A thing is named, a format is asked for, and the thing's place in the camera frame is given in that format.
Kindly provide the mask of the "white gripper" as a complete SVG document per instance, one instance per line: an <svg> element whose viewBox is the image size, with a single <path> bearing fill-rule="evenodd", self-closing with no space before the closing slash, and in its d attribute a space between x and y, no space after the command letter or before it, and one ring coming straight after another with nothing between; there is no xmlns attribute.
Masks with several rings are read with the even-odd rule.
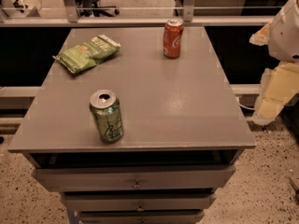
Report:
<svg viewBox="0 0 299 224"><path fill-rule="evenodd" d="M284 61L275 69L264 69L252 116L255 124L268 125L274 121L285 104L299 92L298 1L288 0L272 22L249 39L253 45L268 44L269 54Z"/></svg>

